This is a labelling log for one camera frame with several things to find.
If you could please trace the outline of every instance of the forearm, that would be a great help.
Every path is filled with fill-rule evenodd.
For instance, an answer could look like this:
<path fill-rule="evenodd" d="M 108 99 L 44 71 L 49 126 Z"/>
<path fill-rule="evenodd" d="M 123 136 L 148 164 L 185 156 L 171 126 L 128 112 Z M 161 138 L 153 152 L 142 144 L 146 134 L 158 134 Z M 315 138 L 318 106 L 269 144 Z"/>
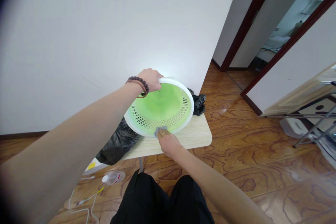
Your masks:
<path fill-rule="evenodd" d="M 173 159 L 190 174 L 230 224 L 273 223 L 237 186 L 186 149 L 180 148 Z"/>
<path fill-rule="evenodd" d="M 136 83 L 127 83 L 1 166 L 4 188 L 22 218 L 46 222 L 54 215 L 141 92 Z"/>

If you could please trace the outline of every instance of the plastic basket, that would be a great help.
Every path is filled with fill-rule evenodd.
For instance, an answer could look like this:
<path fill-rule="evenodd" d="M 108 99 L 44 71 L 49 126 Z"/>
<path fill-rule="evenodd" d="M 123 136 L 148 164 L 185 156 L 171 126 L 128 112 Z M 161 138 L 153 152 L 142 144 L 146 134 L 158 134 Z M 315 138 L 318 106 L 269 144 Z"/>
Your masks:
<path fill-rule="evenodd" d="M 162 126 L 167 126 L 173 134 L 179 132 L 194 112 L 193 97 L 183 84 L 171 78 L 160 78 L 159 82 L 162 84 L 160 91 L 136 99 L 125 114 L 129 127 L 145 137 L 154 138 L 156 127 Z M 165 103 L 156 104 L 162 96 Z"/>

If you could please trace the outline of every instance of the bottle cap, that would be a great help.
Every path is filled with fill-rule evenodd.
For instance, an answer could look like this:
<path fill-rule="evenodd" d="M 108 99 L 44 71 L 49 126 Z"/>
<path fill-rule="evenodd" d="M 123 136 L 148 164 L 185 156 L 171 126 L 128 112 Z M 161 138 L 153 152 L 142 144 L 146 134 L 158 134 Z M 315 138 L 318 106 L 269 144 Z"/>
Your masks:
<path fill-rule="evenodd" d="M 108 175 L 105 175 L 105 176 L 103 177 L 102 181 L 105 183 L 105 182 L 109 179 L 108 177 L 109 177 Z"/>

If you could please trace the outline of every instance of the wooden bead bracelet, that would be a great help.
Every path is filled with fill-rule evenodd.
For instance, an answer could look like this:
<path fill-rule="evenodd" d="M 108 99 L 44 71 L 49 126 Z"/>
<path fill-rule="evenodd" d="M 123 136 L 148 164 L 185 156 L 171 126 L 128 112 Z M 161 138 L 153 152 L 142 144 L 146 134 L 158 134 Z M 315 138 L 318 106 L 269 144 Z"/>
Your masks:
<path fill-rule="evenodd" d="M 148 87 L 148 84 L 140 77 L 138 76 L 132 76 L 132 77 L 129 77 L 128 80 L 126 81 L 127 82 L 133 82 L 133 83 L 137 83 L 139 84 L 142 89 L 143 89 L 143 93 L 141 93 L 142 96 L 138 96 L 138 98 L 145 98 L 149 92 L 149 87 Z"/>

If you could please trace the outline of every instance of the wooden floor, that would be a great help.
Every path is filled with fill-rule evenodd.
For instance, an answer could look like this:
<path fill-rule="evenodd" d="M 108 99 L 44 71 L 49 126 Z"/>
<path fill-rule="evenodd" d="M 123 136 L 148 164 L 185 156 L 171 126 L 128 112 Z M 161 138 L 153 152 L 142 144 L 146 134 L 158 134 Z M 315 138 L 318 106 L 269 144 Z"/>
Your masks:
<path fill-rule="evenodd" d="M 296 139 L 286 136 L 278 119 L 258 118 L 239 95 L 248 75 L 243 71 L 219 72 L 211 64 L 202 93 L 206 94 L 205 116 L 213 140 L 210 146 L 192 152 L 236 184 L 275 223 L 336 223 L 336 172 L 313 144 L 293 148 Z M 35 139 L 0 142 L 0 161 L 19 153 Z M 144 171 L 171 193 L 174 184 L 186 172 L 163 154 L 143 158 Z M 118 210 L 131 175 L 139 160 L 121 161 L 80 181 L 71 206 L 91 207 L 93 198 L 81 207 L 76 204 L 102 188 L 102 177 L 109 170 L 123 170 L 121 184 L 107 186 L 98 195 L 94 214 L 100 223 L 109 223 Z M 211 205 L 216 223 L 226 223 Z M 85 223 L 86 212 L 69 213 L 66 201 L 50 223 Z M 95 223 L 90 217 L 89 223 Z"/>

